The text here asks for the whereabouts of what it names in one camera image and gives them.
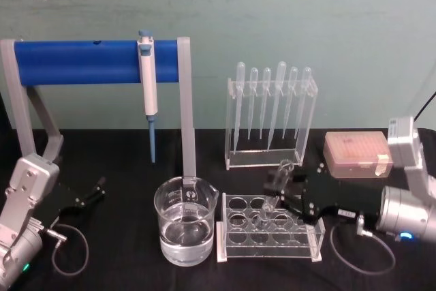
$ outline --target black tablecloth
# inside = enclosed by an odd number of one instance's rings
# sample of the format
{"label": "black tablecloth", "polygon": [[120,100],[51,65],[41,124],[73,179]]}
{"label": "black tablecloth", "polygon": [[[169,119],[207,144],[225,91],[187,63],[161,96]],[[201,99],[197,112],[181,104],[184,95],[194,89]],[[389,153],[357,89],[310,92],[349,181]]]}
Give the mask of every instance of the black tablecloth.
{"label": "black tablecloth", "polygon": [[[90,260],[80,276],[67,278],[50,263],[55,245],[44,237],[44,246],[22,274],[13,290],[436,290],[436,245],[397,243],[383,238],[396,255],[396,268],[381,277],[351,271],[333,254],[328,233],[335,219],[325,219],[326,238],[322,261],[284,258],[230,258],[217,263],[216,249],[203,263],[182,268],[161,254],[153,195],[165,180],[181,173],[179,132],[157,132],[157,164],[150,163],[148,134],[135,130],[64,131],[65,144],[59,180],[86,192],[101,176],[107,178],[106,198],[82,215],[61,222],[80,228],[90,247]],[[305,165],[322,159],[325,131],[312,130]],[[436,133],[420,130],[429,172],[436,175]],[[37,132],[38,148],[44,146]],[[233,169],[224,166],[224,131],[196,132],[198,176],[227,194],[261,194],[268,169]],[[14,133],[0,144],[0,189],[9,183],[19,158]],[[369,181],[406,187],[401,171],[389,179]],[[84,258],[80,239],[66,233],[69,242],[59,254],[64,269],[80,267]],[[335,239],[338,250],[369,270],[389,264],[389,257],[371,240],[355,236],[354,227],[343,227]]]}

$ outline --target blue pipette tip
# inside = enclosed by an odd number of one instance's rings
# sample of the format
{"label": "blue pipette tip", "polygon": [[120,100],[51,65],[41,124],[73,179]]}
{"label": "blue pipette tip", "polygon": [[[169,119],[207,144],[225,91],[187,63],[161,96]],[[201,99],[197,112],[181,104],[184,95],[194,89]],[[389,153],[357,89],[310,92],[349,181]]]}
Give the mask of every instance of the blue pipette tip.
{"label": "blue pipette tip", "polygon": [[151,162],[154,164],[156,162],[155,115],[147,115],[146,117],[149,122]]}

